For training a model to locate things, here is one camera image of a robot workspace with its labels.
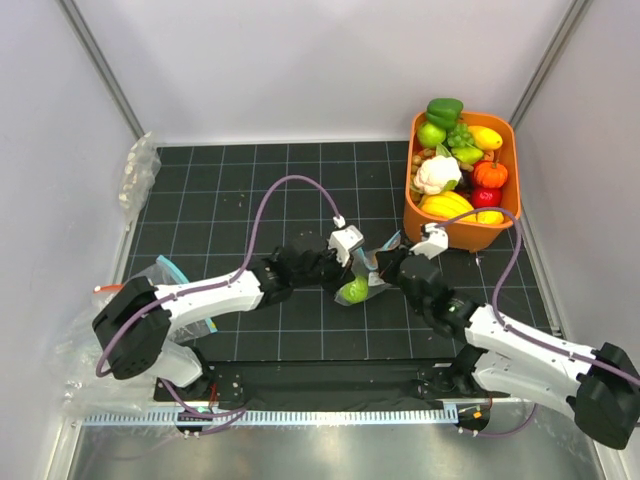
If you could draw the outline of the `clear zip bag blue zipper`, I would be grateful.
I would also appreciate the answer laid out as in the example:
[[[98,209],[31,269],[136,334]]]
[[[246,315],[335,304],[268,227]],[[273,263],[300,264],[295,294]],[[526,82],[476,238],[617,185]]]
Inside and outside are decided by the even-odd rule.
[[[352,253],[350,259],[351,270],[356,277],[362,276],[368,280],[369,294],[367,299],[372,298],[373,296],[383,292],[390,287],[389,284],[385,283],[379,277],[374,254],[380,249],[387,250],[399,247],[400,243],[401,233],[399,231],[396,231],[381,247],[365,251],[363,248],[363,244],[360,248]]]

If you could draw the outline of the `green lime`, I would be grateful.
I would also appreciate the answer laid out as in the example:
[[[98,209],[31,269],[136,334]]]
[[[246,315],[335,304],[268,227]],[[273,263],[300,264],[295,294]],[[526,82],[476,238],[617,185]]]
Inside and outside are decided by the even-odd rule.
[[[368,280],[357,276],[351,282],[343,285],[336,293],[336,302],[343,306],[364,302],[369,294]]]

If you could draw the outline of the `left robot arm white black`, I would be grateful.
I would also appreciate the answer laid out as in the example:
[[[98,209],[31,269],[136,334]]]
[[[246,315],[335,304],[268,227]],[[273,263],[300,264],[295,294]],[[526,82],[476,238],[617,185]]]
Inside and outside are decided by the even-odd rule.
[[[352,279],[352,254],[363,241],[353,226],[328,239],[300,234],[227,275],[179,285],[154,285],[146,277],[128,281],[92,322],[103,349],[97,376],[128,380],[148,372],[190,400],[204,398],[212,386],[210,369],[194,348],[172,340],[174,332],[207,318],[282,303],[299,288],[344,285]]]

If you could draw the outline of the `spare zip bag blue zipper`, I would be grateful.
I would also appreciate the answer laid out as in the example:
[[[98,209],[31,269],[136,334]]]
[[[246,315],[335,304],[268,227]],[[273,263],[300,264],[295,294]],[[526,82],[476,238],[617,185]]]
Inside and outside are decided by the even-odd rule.
[[[182,285],[189,282],[183,271],[165,256],[159,255],[155,263],[161,272],[161,284]],[[180,342],[215,334],[216,332],[217,326],[214,321],[211,318],[205,318],[186,327],[180,327],[173,336],[176,342]]]

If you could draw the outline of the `bag of white pieces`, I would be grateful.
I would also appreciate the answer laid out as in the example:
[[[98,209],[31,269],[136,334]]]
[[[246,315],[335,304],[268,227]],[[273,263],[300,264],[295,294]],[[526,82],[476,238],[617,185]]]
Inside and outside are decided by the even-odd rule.
[[[161,166],[155,135],[148,132],[129,150],[121,176],[118,201],[127,224],[146,204]]]

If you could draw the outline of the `pile of clear zip bags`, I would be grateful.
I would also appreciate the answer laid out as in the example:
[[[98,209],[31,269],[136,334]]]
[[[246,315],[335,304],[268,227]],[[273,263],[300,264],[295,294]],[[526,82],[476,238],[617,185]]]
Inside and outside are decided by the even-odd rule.
[[[120,289],[118,284],[102,285],[86,294],[85,309],[63,326],[51,350],[50,372],[62,387],[63,411],[70,416],[143,414],[150,408],[150,375],[120,381],[95,374],[102,348],[92,321]]]

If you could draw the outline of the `white cauliflower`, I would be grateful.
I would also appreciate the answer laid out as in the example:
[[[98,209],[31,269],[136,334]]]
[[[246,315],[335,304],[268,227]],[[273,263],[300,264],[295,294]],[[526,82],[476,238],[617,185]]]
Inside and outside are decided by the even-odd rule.
[[[453,190],[461,178],[461,170],[453,157],[437,155],[421,164],[412,180],[412,187],[426,195],[437,195]]]

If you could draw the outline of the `yellow lemon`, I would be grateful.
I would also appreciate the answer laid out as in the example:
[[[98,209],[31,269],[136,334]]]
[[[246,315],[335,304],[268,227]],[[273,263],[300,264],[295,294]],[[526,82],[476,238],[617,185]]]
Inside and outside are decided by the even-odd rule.
[[[498,210],[486,210],[478,212],[476,219],[482,225],[501,225],[505,221],[505,216]]]

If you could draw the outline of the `red apple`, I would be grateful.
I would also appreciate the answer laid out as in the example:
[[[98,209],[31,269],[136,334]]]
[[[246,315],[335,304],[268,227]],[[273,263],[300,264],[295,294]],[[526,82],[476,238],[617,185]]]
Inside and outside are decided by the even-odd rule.
[[[475,208],[500,207],[502,202],[501,188],[476,187],[470,197],[470,203]]]

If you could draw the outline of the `brown nut cluster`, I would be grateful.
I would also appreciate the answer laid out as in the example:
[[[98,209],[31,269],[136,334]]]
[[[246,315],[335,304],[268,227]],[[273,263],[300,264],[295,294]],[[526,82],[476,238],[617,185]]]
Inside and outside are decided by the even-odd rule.
[[[433,149],[423,149],[413,154],[411,158],[411,175],[415,175],[422,164],[436,155]]]

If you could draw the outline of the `small orange pumpkin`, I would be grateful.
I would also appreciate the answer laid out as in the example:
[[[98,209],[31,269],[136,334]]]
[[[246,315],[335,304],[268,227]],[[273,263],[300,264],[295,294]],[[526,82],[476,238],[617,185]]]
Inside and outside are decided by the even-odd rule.
[[[500,189],[506,184],[509,172],[499,162],[479,161],[474,166],[472,178],[478,187]]]

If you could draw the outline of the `green apple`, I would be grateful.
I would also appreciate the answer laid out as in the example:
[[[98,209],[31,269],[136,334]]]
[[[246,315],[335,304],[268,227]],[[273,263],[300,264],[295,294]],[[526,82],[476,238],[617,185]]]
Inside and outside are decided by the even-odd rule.
[[[416,130],[416,138],[424,149],[435,149],[447,138],[447,132],[429,122],[423,122]]]

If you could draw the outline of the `green grape bunch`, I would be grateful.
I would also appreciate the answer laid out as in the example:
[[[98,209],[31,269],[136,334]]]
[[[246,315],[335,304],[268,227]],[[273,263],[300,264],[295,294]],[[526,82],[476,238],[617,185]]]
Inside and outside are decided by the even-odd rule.
[[[458,123],[447,133],[447,144],[450,148],[474,147],[473,135],[466,123]]]

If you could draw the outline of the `yellow mango fruit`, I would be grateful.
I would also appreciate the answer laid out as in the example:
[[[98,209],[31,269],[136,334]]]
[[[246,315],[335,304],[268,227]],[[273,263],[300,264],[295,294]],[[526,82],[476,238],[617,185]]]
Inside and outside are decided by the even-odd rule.
[[[495,151],[503,145],[502,136],[491,128],[479,125],[470,125],[468,127],[468,131],[473,138],[474,144],[480,150]]]

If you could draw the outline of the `green bell pepper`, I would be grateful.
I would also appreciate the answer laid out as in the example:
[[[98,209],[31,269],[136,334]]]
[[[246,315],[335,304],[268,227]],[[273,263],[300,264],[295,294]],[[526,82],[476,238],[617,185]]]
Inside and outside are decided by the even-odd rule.
[[[450,131],[457,125],[463,109],[464,103],[456,98],[434,98],[428,103],[425,115],[429,123]]]

